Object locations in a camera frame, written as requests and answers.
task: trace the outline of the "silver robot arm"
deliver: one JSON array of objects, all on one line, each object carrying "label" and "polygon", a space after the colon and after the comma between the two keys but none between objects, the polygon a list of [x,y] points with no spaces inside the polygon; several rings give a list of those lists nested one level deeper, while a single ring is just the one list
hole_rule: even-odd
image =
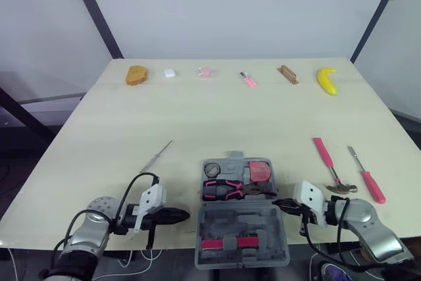
[{"label": "silver robot arm", "polygon": [[[154,184],[142,193],[139,205],[123,205],[121,215],[116,219],[120,202],[113,197],[97,198],[88,205],[87,210],[99,211],[110,219],[115,219],[114,232],[122,229],[121,234],[126,234],[129,228],[133,228],[134,232],[141,229],[155,232],[156,224],[174,224],[189,217],[183,210],[162,209],[165,195],[163,187]],[[151,217],[153,214],[159,214],[159,217]],[[110,223],[104,217],[87,213],[82,225],[64,242],[57,264],[45,273],[45,279],[90,281],[107,246],[110,233]]]},{"label": "silver robot arm", "polygon": [[[336,201],[336,221],[341,218],[344,206],[345,200]],[[358,236],[363,248],[375,262],[395,264],[413,259],[396,234],[380,222],[375,208],[369,202],[352,199],[343,220],[343,227]]]},{"label": "silver robot arm", "polygon": [[[287,213],[299,215],[299,210],[286,200],[291,199],[278,200],[275,204]],[[311,211],[311,222],[321,227],[337,225],[345,206],[345,200],[340,197],[332,196],[331,201],[326,201],[320,189],[307,181],[295,186],[293,200],[298,205],[306,205]],[[413,259],[403,242],[380,222],[375,208],[365,200],[350,200],[343,227],[358,236],[361,245],[376,263],[395,264]]]}]

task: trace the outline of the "white cube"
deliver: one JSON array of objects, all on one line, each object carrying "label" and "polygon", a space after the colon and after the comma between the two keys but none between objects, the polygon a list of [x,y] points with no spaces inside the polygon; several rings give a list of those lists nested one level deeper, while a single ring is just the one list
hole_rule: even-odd
[{"label": "white cube", "polygon": [[165,74],[165,77],[167,77],[167,78],[171,78],[171,77],[176,76],[176,72],[172,68],[164,70],[164,74]]}]

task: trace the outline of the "gray tool case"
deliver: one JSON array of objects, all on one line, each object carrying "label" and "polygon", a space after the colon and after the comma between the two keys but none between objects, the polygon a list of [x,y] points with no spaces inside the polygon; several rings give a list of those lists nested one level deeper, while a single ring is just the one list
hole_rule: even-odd
[{"label": "gray tool case", "polygon": [[[224,195],[230,190],[204,187],[204,181],[239,180],[244,185],[250,184],[250,161],[269,165],[269,181],[257,184],[276,193],[272,163],[268,159],[243,158],[242,152],[233,151],[228,159],[208,159],[203,163],[201,201],[205,204],[199,211],[197,227],[195,266],[198,269],[282,267],[289,263],[281,210],[272,204],[276,197],[260,194],[227,201],[203,201],[205,194]],[[211,163],[218,164],[220,170],[217,176],[209,178],[205,167]],[[239,247],[239,238],[244,242],[244,237],[252,241],[253,246],[246,243],[245,247]]]}]

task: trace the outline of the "white cable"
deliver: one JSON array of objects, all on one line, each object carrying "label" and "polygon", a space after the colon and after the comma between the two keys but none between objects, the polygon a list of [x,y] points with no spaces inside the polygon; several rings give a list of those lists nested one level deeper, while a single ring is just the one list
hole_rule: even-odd
[{"label": "white cable", "polygon": [[7,248],[7,250],[9,250],[9,253],[11,254],[12,264],[13,264],[13,270],[14,270],[14,277],[16,278],[16,281],[18,281],[18,271],[16,270],[16,263],[14,261],[14,257],[13,257],[12,251],[11,251],[10,248]]},{"label": "white cable", "polygon": [[311,257],[310,257],[310,265],[309,265],[309,281],[311,281],[311,265],[312,265],[312,262],[313,262],[313,258],[314,258],[315,256],[317,256],[317,255],[318,255],[318,253],[315,253],[315,254],[313,254],[313,256],[311,256]]},{"label": "white cable", "polygon": [[135,274],[141,274],[141,273],[144,273],[144,272],[147,272],[150,268],[151,268],[151,266],[152,266],[152,262],[153,262],[153,260],[154,259],[148,259],[149,260],[149,266],[145,269],[145,270],[142,270],[142,271],[137,271],[137,272],[133,272],[133,273],[122,273],[122,274],[106,274],[106,275],[104,275],[104,276],[97,276],[96,278],[93,278],[92,279],[92,281],[96,281],[96,280],[99,280],[99,279],[102,279],[102,278],[106,278],[106,277],[108,277],[108,276],[134,276]]},{"label": "white cable", "polygon": [[158,252],[158,255],[156,255],[155,257],[152,257],[152,252],[151,252],[151,258],[146,257],[146,255],[143,253],[143,250],[141,250],[140,253],[142,254],[142,257],[145,258],[146,260],[155,260],[155,259],[158,259],[159,256],[161,256],[162,249]]},{"label": "white cable", "polygon": [[123,268],[127,268],[130,264],[130,261],[132,261],[132,255],[133,255],[133,251],[130,251],[130,255],[129,255],[129,259],[127,259],[127,263],[125,265],[123,265],[122,261],[119,260],[118,263],[120,264],[121,267]]},{"label": "white cable", "polygon": [[[351,255],[351,257],[354,259],[355,263],[356,263],[358,266],[361,266],[361,265],[360,265],[360,263],[357,261],[357,259],[354,257],[353,252],[352,252],[352,251],[350,251],[350,252],[349,252],[349,254],[350,254],[350,255]],[[383,279],[383,278],[380,278],[379,276],[375,276],[374,274],[371,274],[371,273],[369,273],[368,271],[365,271],[365,273],[367,273],[369,276],[371,276],[371,277],[373,277],[373,278],[375,278],[375,279],[377,279],[377,280],[382,280],[382,281],[384,281],[384,279]]]}]

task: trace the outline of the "pink handle in case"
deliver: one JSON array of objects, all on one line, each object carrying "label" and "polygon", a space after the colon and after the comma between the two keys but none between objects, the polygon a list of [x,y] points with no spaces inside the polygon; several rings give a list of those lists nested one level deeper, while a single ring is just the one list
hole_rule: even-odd
[{"label": "pink handle in case", "polygon": [[371,177],[370,172],[362,171],[361,176],[364,179],[364,182],[366,183],[366,186],[368,190],[370,191],[374,201],[380,204],[386,203],[386,198],[384,197],[383,192],[377,185],[377,182],[375,181],[375,179]]},{"label": "pink handle in case", "polygon": [[332,161],[332,158],[330,158],[330,155],[326,148],[324,147],[323,141],[321,138],[313,138],[313,143],[316,145],[318,153],[320,154],[321,158],[323,159],[324,164],[327,167],[333,167],[334,162]]}]

